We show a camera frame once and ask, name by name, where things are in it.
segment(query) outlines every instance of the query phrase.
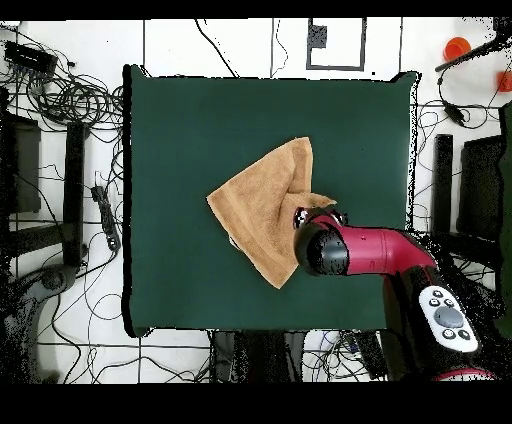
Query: folded towel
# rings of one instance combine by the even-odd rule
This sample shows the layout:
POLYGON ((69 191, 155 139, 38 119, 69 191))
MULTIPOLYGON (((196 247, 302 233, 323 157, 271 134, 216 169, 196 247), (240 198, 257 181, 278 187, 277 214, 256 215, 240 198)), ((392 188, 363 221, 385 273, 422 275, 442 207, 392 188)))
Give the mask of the folded towel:
POLYGON ((236 247, 278 289, 298 265, 293 249, 295 210, 336 203, 311 193, 312 171, 309 138, 297 138, 274 149, 206 198, 236 247))

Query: green table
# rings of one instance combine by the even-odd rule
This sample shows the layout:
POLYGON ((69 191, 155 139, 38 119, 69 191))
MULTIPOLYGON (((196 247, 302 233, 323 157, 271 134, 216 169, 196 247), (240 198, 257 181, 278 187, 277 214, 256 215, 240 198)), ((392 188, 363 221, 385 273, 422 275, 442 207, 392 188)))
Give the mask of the green table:
POLYGON ((298 269, 277 290, 229 244, 205 198, 272 149, 308 136, 314 192, 336 199, 352 225, 404 228, 416 78, 146 78, 133 66, 133 327, 385 327, 381 277, 298 269))

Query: gray button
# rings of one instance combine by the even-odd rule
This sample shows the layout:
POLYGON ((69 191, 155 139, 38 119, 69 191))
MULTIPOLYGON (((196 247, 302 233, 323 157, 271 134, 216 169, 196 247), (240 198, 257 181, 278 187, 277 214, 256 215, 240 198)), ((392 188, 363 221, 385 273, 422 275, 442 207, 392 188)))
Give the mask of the gray button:
POLYGON ((434 319, 446 328, 461 328, 464 326, 464 316, 457 309, 441 306, 437 308, 434 319))
POLYGON ((453 340, 455 338, 455 333, 452 330, 444 330, 443 337, 448 340, 453 340))
POLYGON ((459 336, 464 340, 469 340, 471 338, 471 336, 466 330, 459 330, 459 336))

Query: orange cup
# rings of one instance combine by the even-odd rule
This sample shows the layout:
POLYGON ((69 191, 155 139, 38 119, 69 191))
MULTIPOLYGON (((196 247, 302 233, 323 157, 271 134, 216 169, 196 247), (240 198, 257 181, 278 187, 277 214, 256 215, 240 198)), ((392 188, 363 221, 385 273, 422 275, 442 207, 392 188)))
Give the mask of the orange cup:
POLYGON ((443 57, 444 60, 450 62, 469 52, 470 50, 471 46, 465 38, 455 37, 446 43, 446 47, 443 51, 443 57))
POLYGON ((512 71, 496 72, 496 86, 502 93, 512 91, 512 71))

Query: black stand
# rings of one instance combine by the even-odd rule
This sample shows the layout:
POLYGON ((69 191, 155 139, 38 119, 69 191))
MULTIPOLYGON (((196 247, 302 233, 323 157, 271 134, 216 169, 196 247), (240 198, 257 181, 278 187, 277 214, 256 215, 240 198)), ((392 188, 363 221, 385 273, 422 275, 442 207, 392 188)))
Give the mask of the black stand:
POLYGON ((7 112, 7 90, 0 88, 0 382, 41 383, 37 361, 37 326, 48 299, 70 288, 87 249, 82 245, 84 142, 83 123, 67 126, 64 224, 9 231, 13 184, 15 122, 7 112), (9 281, 10 259, 62 243, 63 264, 36 270, 9 281))

